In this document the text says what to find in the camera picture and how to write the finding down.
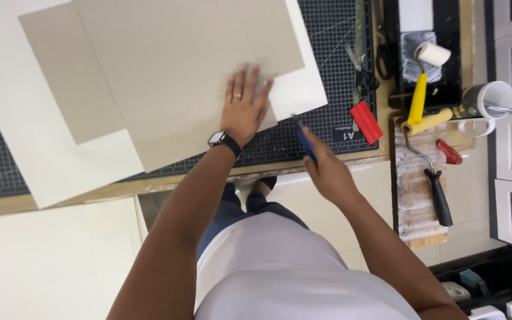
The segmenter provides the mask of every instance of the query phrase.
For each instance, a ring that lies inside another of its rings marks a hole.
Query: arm
[[[221,130],[240,147],[252,139],[266,114],[271,80],[252,102],[259,70],[255,65],[245,86],[242,69],[226,89]],[[197,246],[235,160],[227,146],[212,147],[175,188],[142,245],[109,320],[193,317]]]
[[[390,284],[422,319],[467,319],[439,281],[359,193],[349,168],[309,129],[317,164],[305,166],[318,191],[351,224],[369,271]]]

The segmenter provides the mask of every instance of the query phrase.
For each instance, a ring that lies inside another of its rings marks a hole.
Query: watch face
[[[222,132],[222,131],[213,133],[213,135],[211,135],[209,138],[209,141],[208,141],[209,145],[212,146],[215,143],[219,142],[220,139],[222,139],[223,135],[224,135],[224,132]]]

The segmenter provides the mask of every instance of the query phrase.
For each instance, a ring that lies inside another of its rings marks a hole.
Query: jeans
[[[252,192],[246,199],[246,211],[241,208],[240,199],[236,195],[236,189],[232,183],[224,186],[223,196],[218,204],[217,211],[213,219],[209,223],[209,227],[205,230],[203,237],[197,247],[197,261],[201,258],[203,251],[219,232],[224,228],[239,222],[247,217],[255,216],[263,212],[273,212],[279,216],[288,218],[289,220],[301,225],[305,229],[309,229],[303,221],[290,210],[284,208],[277,202],[267,202],[264,193],[261,191]]]

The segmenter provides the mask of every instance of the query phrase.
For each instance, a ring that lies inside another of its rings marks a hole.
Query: smartwatch
[[[213,133],[213,135],[210,136],[209,141],[207,142],[209,146],[214,147],[218,145],[225,145],[229,149],[232,150],[234,153],[234,157],[238,159],[240,156],[240,152],[242,149],[240,149],[240,146],[234,139],[232,139],[230,136],[226,135],[226,133],[222,131],[218,131]]]

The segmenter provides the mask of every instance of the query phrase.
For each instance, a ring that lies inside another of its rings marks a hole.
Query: white mug
[[[482,137],[495,130],[496,120],[507,116],[506,113],[488,110],[486,104],[512,108],[512,88],[502,81],[476,85],[464,94],[462,104],[465,109],[474,108],[483,118],[459,120],[457,128],[468,137]],[[465,129],[465,124],[470,121],[486,121],[487,129],[482,133],[468,132]]]

